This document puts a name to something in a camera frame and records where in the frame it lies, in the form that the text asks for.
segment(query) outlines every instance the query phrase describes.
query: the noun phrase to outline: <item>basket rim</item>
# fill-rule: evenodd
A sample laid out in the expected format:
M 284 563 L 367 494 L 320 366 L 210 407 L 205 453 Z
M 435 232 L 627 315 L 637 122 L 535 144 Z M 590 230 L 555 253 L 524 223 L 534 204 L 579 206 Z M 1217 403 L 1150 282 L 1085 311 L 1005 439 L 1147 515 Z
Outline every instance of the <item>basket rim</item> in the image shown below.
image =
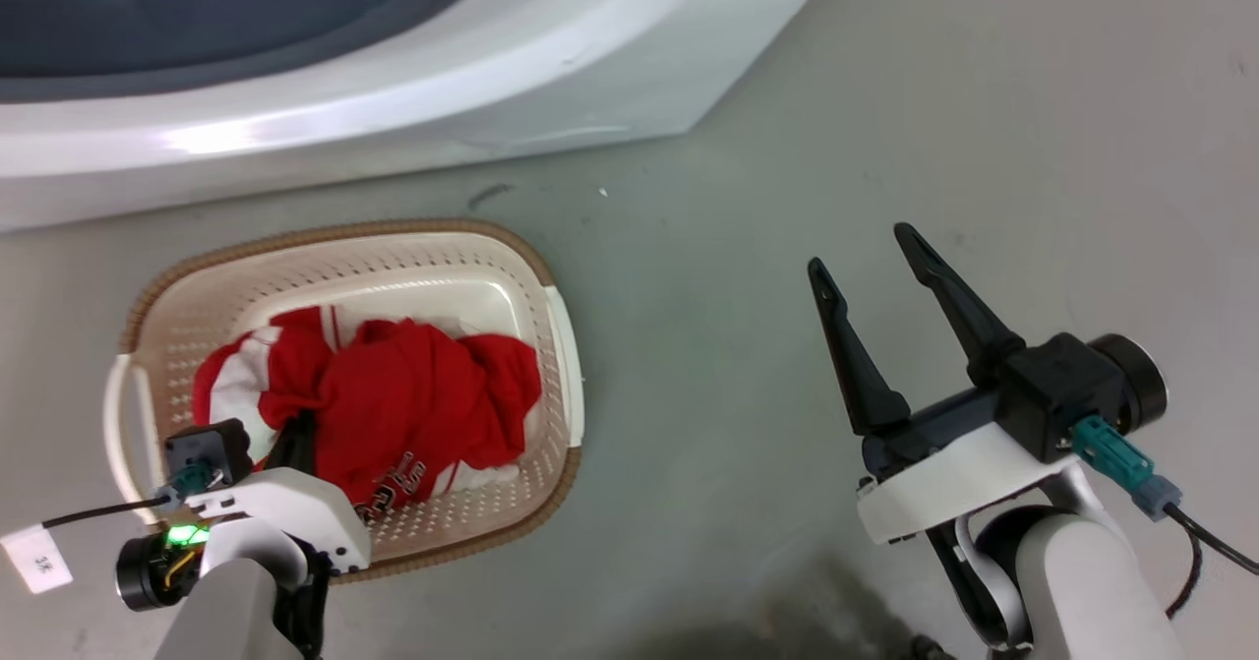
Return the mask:
M 417 233 L 451 233 L 462 232 L 488 237 L 512 248 L 525 259 L 529 268 L 534 271 L 541 286 L 555 286 L 555 278 L 550 267 L 541 254 L 525 242 L 520 236 L 492 224 L 491 222 L 465 220 L 465 219 L 421 219 L 421 220 L 383 220 L 383 222 L 356 222 L 350 225 L 334 225 L 325 228 L 311 228 L 305 230 L 287 232 L 274 237 L 264 237 L 252 242 L 244 242 L 233 247 L 223 247 L 213 252 L 199 253 L 176 262 L 165 272 L 157 275 L 149 286 L 145 287 L 131 306 L 127 314 L 127 325 L 122 329 L 122 338 L 118 343 L 118 353 L 131 354 L 140 345 L 140 331 L 149 316 L 149 311 L 161 299 L 166 290 L 175 286 L 180 280 L 203 270 L 257 257 L 261 253 L 279 252 L 296 247 L 307 247 L 325 242 L 340 242 L 361 237 L 385 237 L 392 234 L 417 234 Z
M 170 287 L 198 271 L 227 265 L 247 257 L 257 257 L 261 253 L 279 252 L 282 249 L 364 237 L 418 233 L 470 233 L 495 239 L 506 244 L 509 248 L 512 248 L 516 253 L 520 253 L 520 257 L 522 257 L 530 266 L 544 288 L 555 286 L 555 278 L 540 253 L 512 230 L 495 225 L 491 222 L 467 219 L 414 219 L 356 222 L 356 224 L 349 225 L 311 228 L 282 233 L 274 237 L 256 239 L 252 242 L 239 243 L 233 247 L 224 247 L 213 252 L 201 253 L 200 256 L 189 257 L 188 259 L 176 262 L 175 266 L 162 271 L 162 273 L 160 273 L 149 283 L 147 287 L 145 287 L 145 290 L 136 299 L 135 305 L 131 306 L 131 312 L 127 315 L 127 325 L 123 329 L 122 338 L 118 343 L 118 351 L 123 355 L 136 351 L 140 345 L 140 333 L 144 329 L 149 311 L 152 310 L 157 300 L 161 299 L 162 293 L 166 293 Z M 380 562 L 379 564 L 373 564 L 363 572 L 337 577 L 332 579 L 332 583 L 344 584 L 413 572 L 426 567 L 462 559 L 463 557 L 471 557 L 472 554 L 520 539 L 546 523 L 546 520 L 554 515 L 555 510 L 559 509 L 560 504 L 564 503 L 569 491 L 573 489 L 573 482 L 577 480 L 577 470 L 580 462 L 582 447 L 570 446 L 564 457 L 564 467 L 560 471 L 559 481 L 555 484 L 550 495 L 534 511 L 529 513 L 524 519 L 517 520 L 516 523 L 470 539 L 388 559 L 385 562 Z M 165 521 L 159 523 L 159 526 L 165 526 Z

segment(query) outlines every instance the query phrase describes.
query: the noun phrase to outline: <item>clothing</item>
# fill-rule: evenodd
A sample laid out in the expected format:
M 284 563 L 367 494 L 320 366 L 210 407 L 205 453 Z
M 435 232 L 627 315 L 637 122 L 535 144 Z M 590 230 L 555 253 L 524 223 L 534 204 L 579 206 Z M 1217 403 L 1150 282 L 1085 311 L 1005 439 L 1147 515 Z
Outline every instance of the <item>clothing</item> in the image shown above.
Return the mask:
M 240 419 L 261 462 L 273 432 L 312 411 L 316 475 L 365 516 L 517 475 L 541 395 L 533 348 L 410 320 L 365 321 L 342 346 L 344 320 L 291 311 L 212 354 L 194 378 L 194 423 Z

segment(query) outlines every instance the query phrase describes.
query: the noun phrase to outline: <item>white basket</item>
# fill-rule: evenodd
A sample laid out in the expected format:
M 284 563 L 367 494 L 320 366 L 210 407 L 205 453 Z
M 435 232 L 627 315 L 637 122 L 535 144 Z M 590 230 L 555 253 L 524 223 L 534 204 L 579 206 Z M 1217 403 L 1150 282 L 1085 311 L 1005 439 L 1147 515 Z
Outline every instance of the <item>white basket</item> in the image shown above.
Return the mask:
M 575 477 L 583 430 L 580 365 L 564 300 L 524 241 L 483 222 L 454 220 L 293 233 L 208 253 L 159 277 L 132 310 L 106 387 L 106 452 L 126 500 L 165 482 L 159 443 L 193 424 L 191 383 L 201 361 L 276 314 L 319 304 L 341 306 L 356 320 L 410 317 L 515 336 L 538 351 L 543 380 L 541 399 L 525 419 L 520 476 L 384 515 L 371 525 L 371 569 L 350 581 L 473 554 L 528 534 L 554 513 Z M 123 431 L 128 375 L 138 422 Z M 126 446 L 126 435 L 138 443 Z M 128 455 L 135 448 L 141 453 Z M 138 513 L 159 523 L 151 511 Z

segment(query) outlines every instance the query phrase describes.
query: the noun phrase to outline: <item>washing machine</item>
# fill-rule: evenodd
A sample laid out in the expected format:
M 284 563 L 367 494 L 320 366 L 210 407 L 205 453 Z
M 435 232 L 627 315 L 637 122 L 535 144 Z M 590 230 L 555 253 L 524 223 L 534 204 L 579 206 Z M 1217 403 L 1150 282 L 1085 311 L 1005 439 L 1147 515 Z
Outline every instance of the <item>washing machine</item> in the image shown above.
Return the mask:
M 0 229 L 680 135 L 806 0 L 0 0 Z

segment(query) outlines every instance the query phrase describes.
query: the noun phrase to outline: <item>label tag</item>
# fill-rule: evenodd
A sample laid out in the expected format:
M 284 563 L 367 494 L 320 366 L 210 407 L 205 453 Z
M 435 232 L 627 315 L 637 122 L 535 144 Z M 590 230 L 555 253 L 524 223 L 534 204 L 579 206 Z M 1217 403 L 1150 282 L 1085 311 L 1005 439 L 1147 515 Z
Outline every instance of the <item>label tag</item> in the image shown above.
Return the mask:
M 13 566 L 26 582 L 30 593 L 44 593 L 50 588 L 65 586 L 74 581 L 71 568 L 62 559 L 62 553 L 48 534 L 44 525 L 34 525 L 24 530 L 0 537 L 0 545 L 9 553 Z

